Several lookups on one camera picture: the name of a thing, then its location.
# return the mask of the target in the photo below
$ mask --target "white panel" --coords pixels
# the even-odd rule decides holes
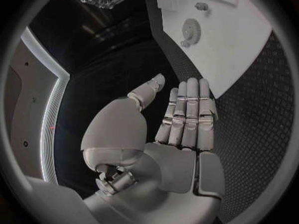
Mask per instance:
[[[199,11],[197,2],[209,5]],[[177,0],[176,11],[161,9],[164,31],[182,48],[216,98],[249,68],[266,44],[272,28],[249,0]],[[201,26],[201,38],[183,48],[182,27],[188,18]]]

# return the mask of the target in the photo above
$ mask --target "robotic arm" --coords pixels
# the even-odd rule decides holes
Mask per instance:
[[[100,173],[99,191],[86,203],[101,220],[195,224],[209,223],[218,213],[224,174],[213,153],[218,117],[208,82],[190,78],[173,88],[155,142],[146,144],[147,124],[140,111],[164,83],[159,74],[112,101],[86,130],[84,160]]]

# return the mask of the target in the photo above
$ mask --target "white machine part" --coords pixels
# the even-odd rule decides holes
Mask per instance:
[[[249,0],[157,0],[157,3],[164,32],[208,80],[215,98],[249,68],[272,31]],[[200,37],[194,31],[193,44],[186,42],[183,33],[189,19],[200,26]]]
[[[173,88],[155,142],[146,143],[140,111],[164,83],[159,74],[112,101],[84,134],[84,160],[100,173],[99,191],[85,202],[105,223],[211,223],[219,211],[225,184],[208,82],[190,78]]]

